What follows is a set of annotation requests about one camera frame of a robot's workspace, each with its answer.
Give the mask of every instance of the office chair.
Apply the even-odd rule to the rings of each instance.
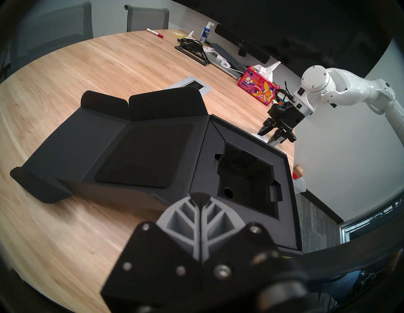
[[[55,50],[92,38],[90,1],[22,21],[11,39],[11,72]]]
[[[128,10],[128,24],[126,32],[134,32],[137,30],[150,29],[168,29],[168,18],[170,11],[167,8],[139,8],[124,5],[125,10]]]
[[[9,42],[0,48],[0,84],[7,79],[7,73],[10,69],[10,63],[6,64]]]

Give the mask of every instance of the white tissue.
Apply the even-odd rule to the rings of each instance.
[[[217,58],[218,58],[220,61],[226,61],[226,62],[227,62],[227,60],[226,60],[224,57],[222,57],[221,55],[218,55],[217,52],[216,52],[216,55],[217,55]]]
[[[187,38],[187,39],[193,39],[193,38],[192,38],[192,34],[193,34],[193,33],[194,33],[194,31],[191,31],[191,32],[189,33],[189,35],[186,36],[186,38]]]
[[[205,52],[215,52],[214,48],[203,46],[203,51]]]
[[[273,81],[273,74],[272,71],[280,64],[280,61],[272,64],[271,66],[268,67],[263,67],[261,65],[255,65],[254,68],[258,71],[258,73],[263,76],[264,78],[268,79],[270,82]]]

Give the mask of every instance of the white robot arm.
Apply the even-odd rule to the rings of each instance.
[[[292,102],[304,116],[313,113],[319,104],[335,107],[365,102],[376,114],[385,115],[404,146],[404,109],[383,79],[366,80],[343,69],[315,65],[304,72]]]

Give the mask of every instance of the wooden table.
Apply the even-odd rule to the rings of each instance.
[[[99,292],[135,227],[161,212],[96,204],[78,196],[46,205],[10,177],[79,106],[86,90],[128,100],[194,75],[213,89],[215,114],[257,132],[268,107],[213,65],[174,49],[173,30],[87,40],[52,52],[0,85],[0,240],[18,274],[75,312],[109,312]],[[294,144],[278,145],[293,165]]]

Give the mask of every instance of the red marker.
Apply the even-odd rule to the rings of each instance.
[[[162,35],[162,34],[159,34],[158,32],[155,32],[154,30],[151,30],[150,28],[146,28],[146,30],[147,30],[149,33],[152,33],[152,34],[154,34],[154,35],[156,35],[156,36],[159,36],[160,38],[163,38],[163,35]]]

